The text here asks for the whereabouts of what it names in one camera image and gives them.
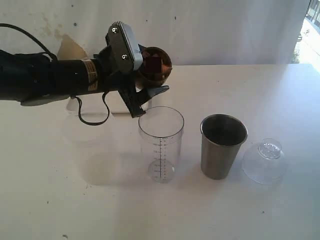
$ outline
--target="white table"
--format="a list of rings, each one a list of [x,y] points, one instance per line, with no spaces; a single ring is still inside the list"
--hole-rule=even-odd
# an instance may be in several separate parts
[[[0,101],[0,238],[319,239],[320,75],[312,66],[175,66],[167,83],[170,90],[155,101],[185,118],[180,165],[168,184],[136,174],[147,170],[137,119],[108,122],[117,134],[108,133],[105,149],[117,148],[119,159],[108,160],[117,178],[95,186],[72,161],[77,148],[63,141],[66,101],[39,107]],[[248,129],[220,181],[200,170],[200,122],[215,113]],[[290,163],[273,186],[253,182],[241,169],[244,151],[266,137],[281,142]]]

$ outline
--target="black wire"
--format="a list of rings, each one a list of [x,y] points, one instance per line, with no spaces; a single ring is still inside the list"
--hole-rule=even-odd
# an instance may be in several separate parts
[[[98,121],[98,122],[90,122],[90,121],[84,120],[82,118],[82,115],[81,115],[82,100],[78,96],[72,96],[71,97],[71,99],[77,99],[77,101],[79,103],[78,117],[79,117],[81,122],[83,122],[84,124],[87,124],[89,126],[98,126],[98,125],[104,124],[108,120],[108,118],[110,116],[110,109],[109,109],[109,107],[108,107],[108,105],[106,103],[106,95],[107,95],[107,92],[102,94],[102,101],[103,101],[104,105],[106,106],[106,109],[107,109],[108,113],[107,113],[107,116],[106,116],[105,120]]]
[[[23,33],[24,35],[26,35],[27,37],[32,39],[36,44],[38,44],[45,51],[45,53],[48,54],[52,58],[52,60],[54,60],[54,61],[58,60],[56,55],[54,55],[52,52],[50,52],[49,49],[46,48],[45,45],[43,45],[38,39],[36,39],[32,34],[27,32],[26,30],[24,30],[24,29],[22,29],[22,28],[20,28],[18,26],[12,25],[12,24],[8,24],[8,23],[0,23],[0,27],[14,29],[14,30],[17,30],[20,33]]]

